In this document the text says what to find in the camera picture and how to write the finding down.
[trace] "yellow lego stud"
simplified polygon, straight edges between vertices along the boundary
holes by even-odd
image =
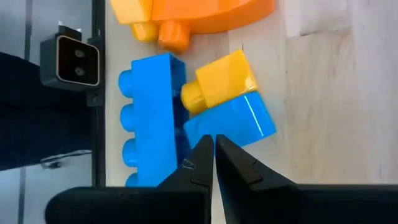
[[[148,42],[157,39],[159,29],[152,21],[130,24],[130,27],[132,34],[134,34],[135,38],[139,41]]]
[[[111,5],[121,24],[151,20],[153,0],[111,0]]]
[[[242,50],[196,70],[197,79],[181,89],[184,107],[193,114],[239,95],[257,90],[257,83]]]

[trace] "wooden surface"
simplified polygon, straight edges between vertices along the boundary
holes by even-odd
[[[329,32],[333,26],[319,26],[288,38],[292,24],[285,9],[292,2],[277,1],[275,13],[240,29],[194,35],[190,49],[179,55],[188,79],[196,68],[242,48],[277,126],[275,135],[245,150],[300,183],[398,183],[398,32],[393,28],[398,2],[342,3],[344,10],[337,6],[335,11],[344,11],[337,16],[345,21],[344,29]],[[132,134],[119,122],[128,100],[118,90],[118,75],[131,60],[161,50],[136,42],[110,7],[106,22],[106,178],[108,185],[123,185],[135,170],[121,157]],[[213,223],[223,223],[214,181]]]

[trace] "blue lego stud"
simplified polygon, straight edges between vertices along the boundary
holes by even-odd
[[[276,132],[267,108],[256,91],[205,110],[184,124],[191,147],[205,134],[224,134],[240,147]]]
[[[137,167],[126,187],[156,187],[190,152],[183,132],[189,112],[180,99],[185,64],[167,53],[134,60],[131,67],[119,76],[122,94],[133,98],[121,110],[121,124],[136,135],[123,147],[124,163]]]

